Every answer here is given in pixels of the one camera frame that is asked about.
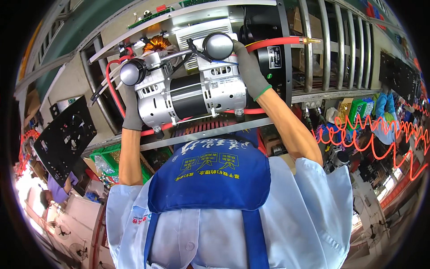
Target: forearm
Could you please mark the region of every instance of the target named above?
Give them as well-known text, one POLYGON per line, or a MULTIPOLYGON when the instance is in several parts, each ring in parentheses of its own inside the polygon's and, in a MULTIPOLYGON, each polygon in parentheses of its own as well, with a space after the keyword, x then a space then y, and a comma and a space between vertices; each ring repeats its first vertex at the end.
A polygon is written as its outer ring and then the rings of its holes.
POLYGON ((68 176, 64 184, 63 190, 68 194, 71 189, 72 189, 72 183, 70 182, 70 176, 68 176))
POLYGON ((139 157, 140 131, 123 128, 121 136, 120 184, 143 185, 139 157))
POLYGON ((316 140, 273 89, 265 91, 257 102, 275 124, 293 160, 306 158, 323 165, 316 140))

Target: light blue work shirt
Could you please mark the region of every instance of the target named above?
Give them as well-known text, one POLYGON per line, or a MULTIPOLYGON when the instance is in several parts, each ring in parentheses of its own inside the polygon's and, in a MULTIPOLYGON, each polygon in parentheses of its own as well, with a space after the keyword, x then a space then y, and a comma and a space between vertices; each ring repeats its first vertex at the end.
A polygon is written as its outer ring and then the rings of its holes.
MULTIPOLYGON (((270 193, 259 211, 270 268, 340 268, 352 229, 347 167, 326 175, 316 162, 299 158, 294 176, 280 157, 270 157, 269 165, 270 193)), ((117 269, 144 266, 150 182, 110 191, 106 228, 117 269)), ((246 253, 241 210, 182 209, 161 213, 146 268, 245 269, 246 253)))
POLYGON ((386 145, 391 145, 391 143, 396 141, 396 127, 397 130, 400 129, 399 122, 397 121, 396 110, 394 108, 394 99, 392 93, 390 93, 389 95, 386 95, 385 93, 380 93, 378 99, 376 100, 375 114, 376 120, 381 117, 383 121, 379 121, 377 128, 372 132, 382 143, 386 145), (395 120, 395 122, 390 122, 390 126, 388 126, 387 120, 384 116, 385 106, 387 106, 388 113, 390 113, 395 120), (384 128, 390 128, 390 130, 385 133, 384 128))

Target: shirt button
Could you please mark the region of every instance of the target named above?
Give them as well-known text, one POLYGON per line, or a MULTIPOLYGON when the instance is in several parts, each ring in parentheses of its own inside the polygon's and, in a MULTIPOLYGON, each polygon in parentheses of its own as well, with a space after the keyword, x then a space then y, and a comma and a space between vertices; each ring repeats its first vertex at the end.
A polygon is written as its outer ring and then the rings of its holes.
POLYGON ((185 249, 188 251, 193 250, 194 249, 194 243, 191 243, 191 242, 187 243, 187 245, 185 246, 185 249))

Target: blue apron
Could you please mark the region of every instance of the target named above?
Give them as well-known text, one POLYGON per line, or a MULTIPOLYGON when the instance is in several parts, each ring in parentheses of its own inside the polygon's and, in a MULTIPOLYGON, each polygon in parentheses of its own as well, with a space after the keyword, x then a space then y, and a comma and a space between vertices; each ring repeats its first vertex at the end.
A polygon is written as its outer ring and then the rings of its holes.
POLYGON ((144 248, 145 267, 161 213, 180 209, 240 209, 249 267, 269 268, 258 211, 269 195, 269 160, 252 146, 254 130, 243 132, 243 141, 211 138, 188 142, 155 173, 148 190, 152 217, 144 248))

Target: person in purple shirt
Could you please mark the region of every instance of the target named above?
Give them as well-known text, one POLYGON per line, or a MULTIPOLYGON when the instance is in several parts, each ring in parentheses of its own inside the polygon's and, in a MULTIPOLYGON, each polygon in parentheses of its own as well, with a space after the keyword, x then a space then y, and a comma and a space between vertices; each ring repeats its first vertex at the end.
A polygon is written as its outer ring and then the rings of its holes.
POLYGON ((47 209, 52 201, 55 203, 62 203, 67 198, 69 198, 69 193, 72 190, 72 186, 78 183, 78 178, 70 172, 69 177, 66 179, 64 187, 60 187, 55 179, 49 175, 48 176, 48 189, 40 192, 40 203, 45 209, 47 209))

